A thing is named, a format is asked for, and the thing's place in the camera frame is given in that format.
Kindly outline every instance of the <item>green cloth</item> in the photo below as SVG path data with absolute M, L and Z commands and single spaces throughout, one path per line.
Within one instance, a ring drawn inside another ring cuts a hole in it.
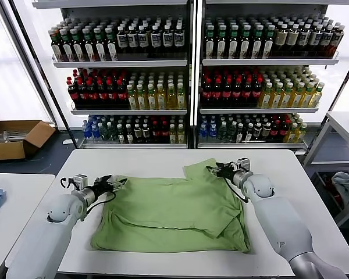
M 186 179 L 128 177 L 125 189 L 105 204 L 91 246 L 129 252 L 248 252 L 241 202 L 205 168 L 215 162 L 185 166 Z

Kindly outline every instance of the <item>white table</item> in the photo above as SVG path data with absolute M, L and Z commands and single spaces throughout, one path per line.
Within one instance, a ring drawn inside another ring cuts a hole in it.
M 72 152 L 60 170 L 24 233 L 31 229 L 33 223 L 47 215 L 47 202 L 67 192 L 59 185 L 62 177 L 86 174 L 90 183 L 96 177 L 106 174 L 184 177 L 184 165 L 209 158 L 229 162 L 242 157 L 250 158 L 252 171 L 268 175 L 276 187 L 276 193 L 290 200 L 311 231 L 314 250 L 318 256 L 349 274 L 349 246 L 299 161 L 287 150 L 78 149 Z M 246 222 L 253 245 L 253 251 L 250 253 L 205 251 L 163 254 L 94 251 L 90 247 L 90 239 L 101 222 L 101 212 L 102 206 L 97 207 L 84 222 L 77 223 L 60 265 L 60 273 L 163 277 L 293 276 L 289 264 L 273 251 L 251 203 L 245 207 Z M 18 250 L 21 238 L 5 262 L 7 267 Z
M 0 173 L 0 189 L 5 191 L 0 207 L 0 269 L 53 180 L 48 174 Z
M 323 129 L 320 131 L 310 152 L 304 160 L 304 167 L 312 164 L 349 167 L 349 161 L 314 161 L 315 156 L 319 152 L 319 148 L 322 146 L 328 134 L 331 133 L 332 129 L 337 131 L 338 134 L 349 143 L 349 112 L 327 112 L 327 117 L 328 121 L 323 126 Z M 349 204 L 334 219 L 338 226 L 344 224 L 349 219 Z

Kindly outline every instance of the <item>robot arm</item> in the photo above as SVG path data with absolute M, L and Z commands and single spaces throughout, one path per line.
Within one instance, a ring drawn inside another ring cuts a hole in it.
M 250 160 L 217 163 L 207 167 L 217 177 L 229 179 L 251 200 L 264 233 L 274 251 L 285 258 L 298 278 L 346 279 L 337 267 L 322 261 L 312 247 L 312 236 L 290 202 L 276 197 L 267 176 L 250 171 Z
M 93 186 L 57 197 L 51 203 L 48 217 L 38 225 L 37 230 L 31 230 L 26 235 L 6 279 L 53 279 L 70 244 L 76 222 L 84 220 L 87 208 L 100 195 L 121 189 L 127 181 L 113 182 L 112 179 L 112 176 L 104 176 L 96 179 Z

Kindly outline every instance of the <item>shelf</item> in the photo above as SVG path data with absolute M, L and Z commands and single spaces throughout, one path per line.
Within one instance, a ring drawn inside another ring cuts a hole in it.
M 95 149 L 187 149 L 186 144 L 82 144 Z
M 53 62 L 56 68 L 186 67 L 187 60 Z
M 206 0 L 207 4 L 319 4 L 349 5 L 349 0 Z
M 307 149 L 302 144 L 273 144 L 273 143 L 251 143 L 251 144 L 198 144 L 200 149 Z
M 42 0 L 33 1 L 36 9 L 86 8 L 107 6 L 185 5 L 187 0 Z
M 202 115 L 226 115 L 229 113 L 310 113 L 316 112 L 318 110 L 318 106 L 315 109 L 310 108 L 287 108 L 287 109 L 200 109 L 200 114 Z
M 187 110 L 71 110 L 73 115 L 185 115 Z
M 335 65 L 338 62 L 337 55 L 333 59 L 203 59 L 204 66 Z

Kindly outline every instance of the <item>cardboard box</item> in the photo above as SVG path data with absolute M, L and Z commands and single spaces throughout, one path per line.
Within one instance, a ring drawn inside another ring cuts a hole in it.
M 22 141 L 0 142 L 0 160 L 23 159 L 35 154 L 55 132 L 40 120 L 0 121 L 0 134 L 4 130 L 30 132 Z

